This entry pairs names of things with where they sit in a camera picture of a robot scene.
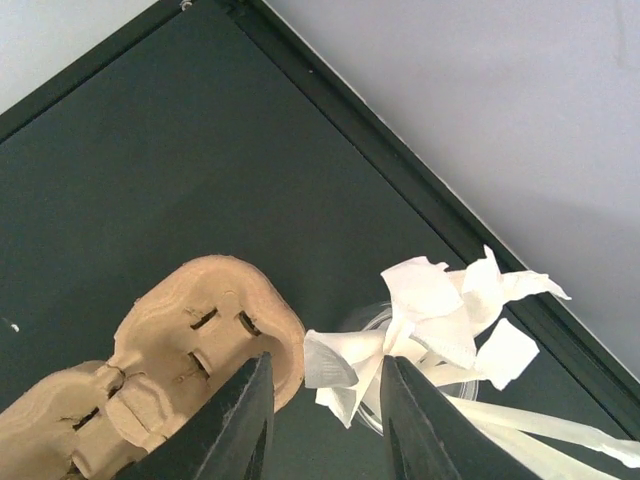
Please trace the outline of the white straws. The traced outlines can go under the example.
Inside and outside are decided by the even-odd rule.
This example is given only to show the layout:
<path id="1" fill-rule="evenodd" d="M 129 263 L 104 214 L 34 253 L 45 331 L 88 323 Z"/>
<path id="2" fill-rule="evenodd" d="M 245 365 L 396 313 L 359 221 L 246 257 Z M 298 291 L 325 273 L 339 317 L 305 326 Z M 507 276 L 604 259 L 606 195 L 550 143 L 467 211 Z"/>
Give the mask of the white straws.
<path id="1" fill-rule="evenodd" d="M 385 356 L 404 357 L 434 386 L 488 381 L 498 390 L 517 379 L 539 352 L 536 343 L 502 317 L 505 304 L 529 295 L 566 292 L 544 273 L 503 273 L 494 253 L 463 270 L 420 256 L 381 274 L 390 294 L 391 317 L 359 332 L 320 333 L 304 339 L 305 386 L 349 428 L 367 406 L 381 413 Z M 520 461 L 541 479 L 604 479 L 606 473 L 538 441 L 539 436 L 639 466 L 639 444 L 545 414 L 450 398 L 455 412 L 478 428 L 482 439 Z"/>

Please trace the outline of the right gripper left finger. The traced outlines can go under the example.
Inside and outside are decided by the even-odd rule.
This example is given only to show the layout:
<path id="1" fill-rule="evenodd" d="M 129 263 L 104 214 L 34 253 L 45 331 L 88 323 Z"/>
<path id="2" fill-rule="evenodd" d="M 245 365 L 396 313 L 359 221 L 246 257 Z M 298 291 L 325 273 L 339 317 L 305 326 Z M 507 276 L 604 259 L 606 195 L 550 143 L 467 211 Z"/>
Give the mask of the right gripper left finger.
<path id="1" fill-rule="evenodd" d="M 247 360 L 163 445 L 116 475 L 132 480 L 264 479 L 274 422 L 271 355 Z"/>

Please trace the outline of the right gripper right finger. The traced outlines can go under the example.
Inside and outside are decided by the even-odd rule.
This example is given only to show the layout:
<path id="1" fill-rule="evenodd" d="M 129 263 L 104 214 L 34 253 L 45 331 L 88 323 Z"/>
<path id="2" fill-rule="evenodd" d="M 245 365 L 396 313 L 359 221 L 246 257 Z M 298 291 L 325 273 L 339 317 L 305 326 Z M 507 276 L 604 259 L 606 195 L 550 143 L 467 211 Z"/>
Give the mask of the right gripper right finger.
<path id="1" fill-rule="evenodd" d="M 537 477 L 478 430 L 404 357 L 384 357 L 380 400 L 392 479 Z"/>

